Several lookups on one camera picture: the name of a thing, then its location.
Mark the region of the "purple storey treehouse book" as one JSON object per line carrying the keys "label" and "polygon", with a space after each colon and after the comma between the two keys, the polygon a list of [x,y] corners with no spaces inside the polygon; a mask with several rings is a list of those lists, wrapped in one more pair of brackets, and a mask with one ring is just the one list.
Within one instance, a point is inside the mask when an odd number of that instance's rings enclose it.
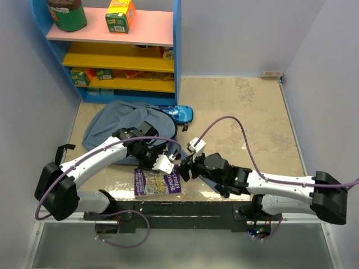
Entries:
{"label": "purple storey treehouse book", "polygon": [[135,197],[165,196],[181,192],[181,177],[176,168],[170,174],[139,168],[134,171]]}

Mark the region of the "blue dinosaur pencil case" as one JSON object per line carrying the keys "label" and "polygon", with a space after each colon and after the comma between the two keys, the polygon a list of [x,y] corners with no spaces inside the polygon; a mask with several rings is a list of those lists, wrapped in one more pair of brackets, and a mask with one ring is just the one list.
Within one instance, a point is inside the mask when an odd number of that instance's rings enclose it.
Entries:
{"label": "blue dinosaur pencil case", "polygon": [[190,106],[186,105],[160,105],[160,110],[170,115],[176,125],[182,126],[182,132],[188,130],[189,125],[194,119],[194,111]]}

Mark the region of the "blue student backpack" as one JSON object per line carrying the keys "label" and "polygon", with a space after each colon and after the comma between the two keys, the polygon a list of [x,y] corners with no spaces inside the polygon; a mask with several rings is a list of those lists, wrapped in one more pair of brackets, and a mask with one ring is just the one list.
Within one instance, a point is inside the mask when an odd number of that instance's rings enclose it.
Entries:
{"label": "blue student backpack", "polygon": [[149,146],[162,144],[162,154],[173,154],[175,160],[181,153],[178,141],[158,136],[157,130],[148,122],[142,122],[137,128],[120,128],[95,149],[75,160],[63,163],[59,167],[61,174],[48,187],[46,194],[49,195],[53,191],[58,196],[69,196],[78,201],[80,196],[77,190],[106,167],[129,157],[128,146],[135,141],[143,141]]}

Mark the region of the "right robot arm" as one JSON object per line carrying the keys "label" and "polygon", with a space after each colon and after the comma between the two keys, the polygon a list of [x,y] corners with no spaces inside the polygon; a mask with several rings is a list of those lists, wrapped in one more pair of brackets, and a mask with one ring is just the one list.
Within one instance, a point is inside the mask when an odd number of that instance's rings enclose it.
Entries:
{"label": "right robot arm", "polygon": [[186,182],[197,177],[208,179],[224,198],[251,195],[251,205],[242,210],[251,219],[298,213],[315,215],[330,224],[347,222],[348,190],[324,171],[317,171],[313,177],[259,174],[231,165],[218,153],[197,158],[190,155],[181,161],[178,171]]}

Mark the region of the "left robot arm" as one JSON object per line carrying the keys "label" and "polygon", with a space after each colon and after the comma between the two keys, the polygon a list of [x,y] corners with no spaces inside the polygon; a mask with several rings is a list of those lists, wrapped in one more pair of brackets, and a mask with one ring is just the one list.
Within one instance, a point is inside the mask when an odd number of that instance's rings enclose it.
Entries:
{"label": "left robot arm", "polygon": [[162,147],[153,147],[150,137],[158,131],[148,122],[137,128],[120,128],[96,148],[75,160],[47,164],[40,175],[34,197],[57,221],[74,212],[94,212],[104,220],[116,214],[114,198],[104,190],[84,192],[79,188],[107,166],[133,156],[152,169]]}

